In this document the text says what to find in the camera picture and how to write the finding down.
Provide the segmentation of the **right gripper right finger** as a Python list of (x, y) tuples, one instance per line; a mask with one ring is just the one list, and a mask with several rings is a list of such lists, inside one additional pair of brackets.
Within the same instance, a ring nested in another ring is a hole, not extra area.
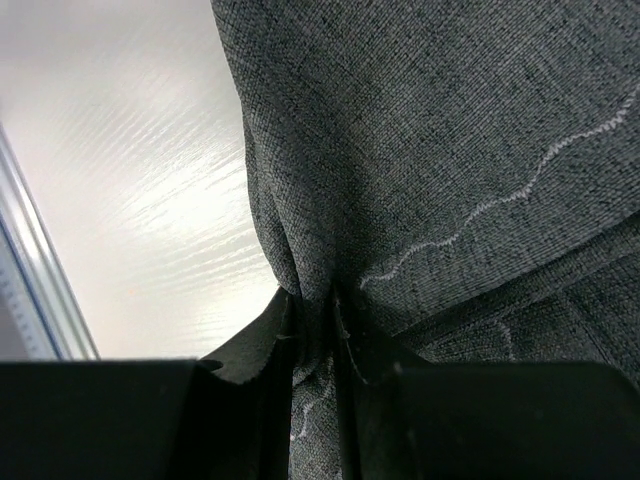
[(639, 394), (591, 362), (430, 363), (334, 293), (346, 479), (635, 479)]

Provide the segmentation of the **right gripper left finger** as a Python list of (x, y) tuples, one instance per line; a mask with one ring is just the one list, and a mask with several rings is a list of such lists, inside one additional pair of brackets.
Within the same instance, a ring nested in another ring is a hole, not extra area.
[(295, 302), (188, 360), (1, 367), (5, 479), (283, 479)]

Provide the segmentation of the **grey cloth napkin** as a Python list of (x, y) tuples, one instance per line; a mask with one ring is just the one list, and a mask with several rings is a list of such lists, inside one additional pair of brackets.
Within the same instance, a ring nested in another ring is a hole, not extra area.
[(635, 1), (216, 1), (249, 201), (302, 309), (293, 443), (335, 441), (339, 283), (430, 361), (639, 378)]

